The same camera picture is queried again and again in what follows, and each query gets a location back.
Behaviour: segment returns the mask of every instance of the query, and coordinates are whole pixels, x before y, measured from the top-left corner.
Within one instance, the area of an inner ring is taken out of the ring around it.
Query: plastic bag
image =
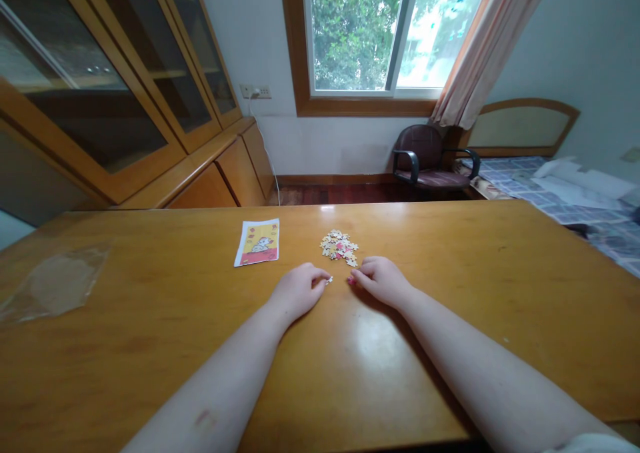
[[[0,322],[58,316],[83,306],[110,249],[100,243],[44,260],[0,306]]]

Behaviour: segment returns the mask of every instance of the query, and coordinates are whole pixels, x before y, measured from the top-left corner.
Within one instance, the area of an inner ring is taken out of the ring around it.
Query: wooden table
[[[233,268],[243,220],[281,256]],[[640,280],[523,201],[67,213],[0,254],[10,294],[43,259],[110,240],[86,306],[0,328],[6,452],[120,449],[303,261],[335,281],[285,335],[242,452],[338,452],[473,435],[399,315],[321,256],[332,228],[606,421],[640,418]]]

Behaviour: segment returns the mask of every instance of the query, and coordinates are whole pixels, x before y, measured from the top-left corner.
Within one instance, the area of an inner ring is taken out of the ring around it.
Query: puzzle piece
[[[320,242],[322,255],[328,256],[331,260],[344,258],[349,266],[353,268],[357,267],[357,257],[354,251],[359,247],[357,244],[349,241],[349,238],[350,236],[347,233],[342,233],[336,229],[331,230]]]

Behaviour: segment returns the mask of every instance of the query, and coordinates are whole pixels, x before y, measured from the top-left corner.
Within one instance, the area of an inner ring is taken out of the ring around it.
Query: forearm
[[[266,304],[162,406],[123,452],[233,452],[290,319]]]
[[[541,373],[426,294],[412,291],[398,309],[496,451],[542,451],[586,432],[615,435]]]

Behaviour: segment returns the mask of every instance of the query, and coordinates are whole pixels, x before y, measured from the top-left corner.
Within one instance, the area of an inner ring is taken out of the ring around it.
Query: pink curtain
[[[431,118],[470,129],[540,0],[482,0]]]

